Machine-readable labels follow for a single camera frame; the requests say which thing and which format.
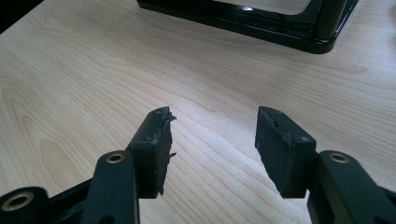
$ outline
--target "wood grain pattern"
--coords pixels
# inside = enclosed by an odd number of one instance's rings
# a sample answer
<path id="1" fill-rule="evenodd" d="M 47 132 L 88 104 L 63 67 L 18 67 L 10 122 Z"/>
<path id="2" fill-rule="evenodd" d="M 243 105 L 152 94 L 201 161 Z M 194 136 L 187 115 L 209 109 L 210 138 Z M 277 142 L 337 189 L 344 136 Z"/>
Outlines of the wood grain pattern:
<path id="1" fill-rule="evenodd" d="M 393 1 L 361 0 L 334 50 L 312 55 L 135 1 L 46 0 L 0 35 L 0 194 L 90 178 L 164 105 L 177 156 L 164 196 L 141 200 L 142 223 L 309 223 L 254 148 L 260 105 L 396 190 L 395 28 Z"/>

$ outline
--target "wooden tabletop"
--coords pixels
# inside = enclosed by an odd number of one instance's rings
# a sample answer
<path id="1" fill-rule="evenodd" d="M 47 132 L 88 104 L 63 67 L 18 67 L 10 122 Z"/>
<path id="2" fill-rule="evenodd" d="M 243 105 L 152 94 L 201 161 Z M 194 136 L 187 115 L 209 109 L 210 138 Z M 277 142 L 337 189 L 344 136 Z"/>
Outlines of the wooden tabletop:
<path id="1" fill-rule="evenodd" d="M 293 13 L 307 2 L 260 4 Z M 0 195 L 39 186 L 53 196 L 91 178 L 166 105 L 177 155 L 164 195 L 140 201 L 142 223 L 309 223 L 306 199 L 283 200 L 254 147 L 260 105 L 396 190 L 392 0 L 360 0 L 323 55 L 134 0 L 46 0 L 0 35 L 0 97 Z"/>

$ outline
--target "glossy black frame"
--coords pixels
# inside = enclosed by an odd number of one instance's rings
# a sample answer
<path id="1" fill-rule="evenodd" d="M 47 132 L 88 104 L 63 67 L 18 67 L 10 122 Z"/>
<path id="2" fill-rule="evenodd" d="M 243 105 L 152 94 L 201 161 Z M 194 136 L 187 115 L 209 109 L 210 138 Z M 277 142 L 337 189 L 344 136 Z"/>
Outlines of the glossy black frame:
<path id="1" fill-rule="evenodd" d="M 359 0 L 312 0 L 296 15 L 211 0 L 137 0 L 140 7 L 315 54 L 327 53 Z"/>

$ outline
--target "metal ring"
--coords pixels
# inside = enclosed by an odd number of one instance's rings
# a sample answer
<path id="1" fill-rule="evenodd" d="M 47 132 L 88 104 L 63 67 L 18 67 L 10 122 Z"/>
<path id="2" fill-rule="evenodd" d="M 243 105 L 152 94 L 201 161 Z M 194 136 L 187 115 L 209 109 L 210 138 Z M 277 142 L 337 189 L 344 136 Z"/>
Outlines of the metal ring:
<path id="1" fill-rule="evenodd" d="M 329 157 L 330 159 L 332 159 L 332 161 L 336 161 L 339 163 L 349 163 L 349 158 L 340 153 L 332 153 Z"/>
<path id="2" fill-rule="evenodd" d="M 123 159 L 125 159 L 125 157 L 122 154 L 116 153 L 111 156 L 108 156 L 106 161 L 108 163 L 117 163 L 117 162 L 123 161 Z"/>
<path id="3" fill-rule="evenodd" d="M 13 195 L 12 197 L 8 198 L 2 205 L 1 209 L 5 212 L 12 212 L 23 208 L 28 203 L 30 203 L 35 195 L 31 191 L 24 191 Z"/>

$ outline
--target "wood grain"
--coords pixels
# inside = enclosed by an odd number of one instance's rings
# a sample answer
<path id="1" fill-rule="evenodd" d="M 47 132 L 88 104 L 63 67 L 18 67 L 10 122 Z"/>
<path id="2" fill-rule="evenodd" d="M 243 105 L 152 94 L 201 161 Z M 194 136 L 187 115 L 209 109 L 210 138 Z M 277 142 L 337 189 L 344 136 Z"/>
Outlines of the wood grain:
<path id="1" fill-rule="evenodd" d="M 396 190 L 395 28 L 393 1 L 361 0 L 333 51 L 312 55 L 135 1 L 47 0 L 0 35 L 0 195 L 90 178 L 164 105 L 177 155 L 165 194 L 141 200 L 142 223 L 309 223 L 254 147 L 260 105 Z"/>

